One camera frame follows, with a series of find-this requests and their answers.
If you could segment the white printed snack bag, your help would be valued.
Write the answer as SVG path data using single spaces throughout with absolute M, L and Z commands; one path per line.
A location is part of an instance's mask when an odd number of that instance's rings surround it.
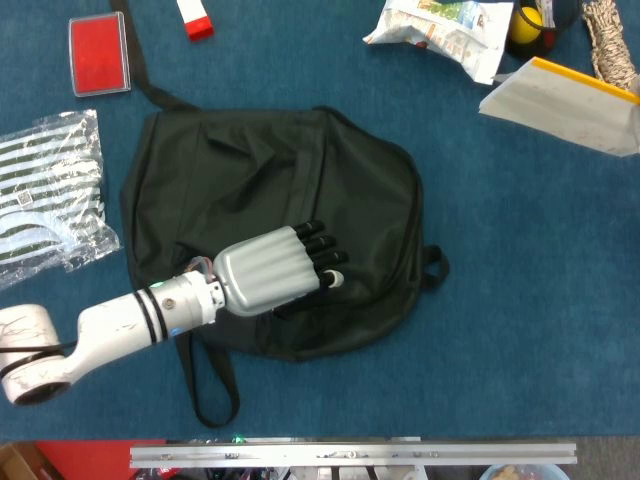
M 369 45 L 408 43 L 459 63 L 471 79 L 491 85 L 505 49 L 514 4 L 459 0 L 386 0 Z

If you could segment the black mesh pen holder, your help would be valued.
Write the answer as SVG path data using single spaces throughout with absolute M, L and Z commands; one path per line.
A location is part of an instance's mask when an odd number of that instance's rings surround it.
M 534 7 L 535 0 L 514 0 L 513 11 L 518 7 Z M 534 56 L 547 56 L 558 42 L 561 34 L 566 31 L 578 18 L 580 14 L 580 0 L 553 0 L 553 14 L 556 29 L 556 40 L 552 47 L 545 47 L 542 43 L 542 28 L 539 37 L 532 43 L 521 45 L 512 42 L 509 38 L 509 31 L 506 40 L 506 51 L 522 60 L 528 60 Z

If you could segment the striped garment in plastic bag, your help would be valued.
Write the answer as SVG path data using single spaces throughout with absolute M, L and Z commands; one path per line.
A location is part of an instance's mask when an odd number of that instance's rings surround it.
M 119 250 L 106 222 L 103 174 L 93 109 L 47 116 L 0 136 L 0 291 Z

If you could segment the red ink pad clear case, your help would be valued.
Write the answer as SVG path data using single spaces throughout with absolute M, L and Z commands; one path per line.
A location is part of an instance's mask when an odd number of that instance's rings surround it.
M 68 49 L 71 84 L 76 97 L 131 90 L 122 12 L 70 19 Z

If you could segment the red box under table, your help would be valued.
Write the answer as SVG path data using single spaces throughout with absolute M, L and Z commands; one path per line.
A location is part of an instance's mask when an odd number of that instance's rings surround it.
M 35 445 L 66 480 L 131 480 L 130 449 L 166 439 L 42 440 Z

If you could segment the red and white small box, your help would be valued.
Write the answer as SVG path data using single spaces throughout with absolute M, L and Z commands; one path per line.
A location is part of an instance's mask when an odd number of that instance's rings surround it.
M 196 42 L 214 35 L 214 26 L 202 0 L 176 0 L 187 37 Z

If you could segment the white book with yellow spine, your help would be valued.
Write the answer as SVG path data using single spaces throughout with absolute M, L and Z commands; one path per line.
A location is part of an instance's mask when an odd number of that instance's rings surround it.
M 639 95 L 543 58 L 507 75 L 479 112 L 609 155 L 640 154 Z

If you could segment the black fabric backpack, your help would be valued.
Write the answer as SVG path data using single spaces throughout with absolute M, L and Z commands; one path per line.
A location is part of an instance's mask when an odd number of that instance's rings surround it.
M 144 289 L 186 270 L 213 271 L 236 243 L 311 220 L 349 260 L 344 283 L 267 312 L 217 320 L 181 333 L 176 349 L 199 422 L 217 428 L 198 390 L 201 346 L 240 408 L 232 351 L 286 361 L 342 354 L 397 327 L 420 295 L 439 288 L 450 266 L 423 241 L 423 185 L 411 155 L 342 113 L 311 110 L 204 110 L 155 86 L 127 0 L 124 15 L 136 86 L 157 107 L 144 122 L 121 193 L 133 286 Z

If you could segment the brown cardboard box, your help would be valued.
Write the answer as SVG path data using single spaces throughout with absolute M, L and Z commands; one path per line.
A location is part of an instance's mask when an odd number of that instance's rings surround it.
M 55 480 L 46 458 L 34 446 L 0 447 L 0 480 Z

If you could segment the red cap marker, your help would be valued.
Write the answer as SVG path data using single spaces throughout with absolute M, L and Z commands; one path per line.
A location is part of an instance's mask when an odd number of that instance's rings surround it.
M 556 29 L 553 14 L 553 0 L 535 0 L 536 8 L 542 20 L 542 43 L 552 47 L 556 40 Z

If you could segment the light blue bucket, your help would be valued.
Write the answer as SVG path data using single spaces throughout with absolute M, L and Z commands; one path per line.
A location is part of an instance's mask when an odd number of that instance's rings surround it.
M 556 465 L 493 465 L 478 480 L 571 480 Z

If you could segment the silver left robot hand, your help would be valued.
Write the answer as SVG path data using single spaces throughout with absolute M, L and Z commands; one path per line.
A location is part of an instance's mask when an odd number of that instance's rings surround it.
M 213 271 L 223 287 L 226 309 L 250 317 L 341 286 L 344 276 L 335 267 L 349 257 L 336 249 L 336 239 L 323 230 L 322 222 L 311 220 L 221 251 Z

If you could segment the aluminium profile rail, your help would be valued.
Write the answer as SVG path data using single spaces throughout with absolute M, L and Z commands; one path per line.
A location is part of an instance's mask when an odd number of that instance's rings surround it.
M 573 465 L 574 443 L 246 442 L 134 446 L 132 468 Z

